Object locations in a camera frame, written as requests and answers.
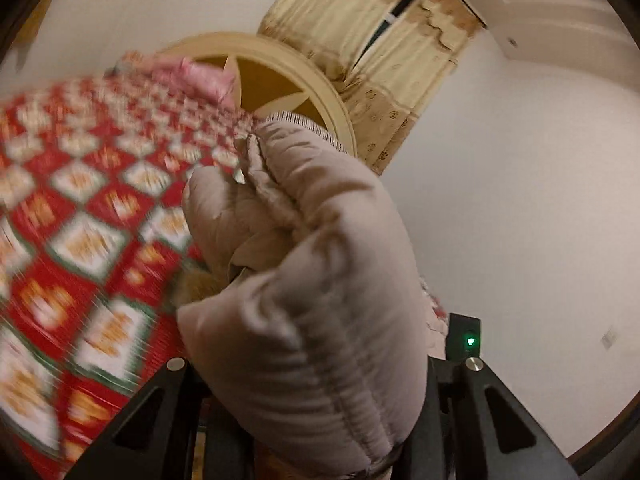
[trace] white ceiling molding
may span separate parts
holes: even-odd
[[[511,59],[590,72],[640,91],[640,50],[606,0],[465,0]]]

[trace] beige curtain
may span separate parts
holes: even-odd
[[[415,0],[338,88],[358,156],[382,174],[480,23],[460,0]]]
[[[344,81],[398,1],[277,0],[258,33],[292,46],[330,81]]]
[[[399,0],[278,0],[260,33],[306,55],[346,104],[358,156],[382,174],[480,27],[461,0],[415,0],[360,57]]]

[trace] pink cloth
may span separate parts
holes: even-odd
[[[233,88],[236,75],[217,66],[200,64],[188,57],[143,56],[127,52],[124,61],[150,75],[154,81],[182,91],[190,97],[201,97],[223,108],[235,109]]]

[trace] metal bolt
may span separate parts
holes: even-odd
[[[484,363],[482,362],[482,359],[478,359],[477,357],[470,357],[465,361],[465,366],[472,372],[479,372],[484,368]]]
[[[182,370],[186,362],[181,357],[174,357],[173,359],[169,359],[169,362],[166,364],[166,367],[172,371],[177,372],[178,370]]]

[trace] white wall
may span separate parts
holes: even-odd
[[[639,160],[638,94],[483,33],[382,177],[434,292],[481,317],[484,357],[566,454],[640,390]]]
[[[154,52],[187,36],[256,32],[275,0],[53,0],[27,61],[0,68],[0,95],[43,80],[91,74],[126,51]]]

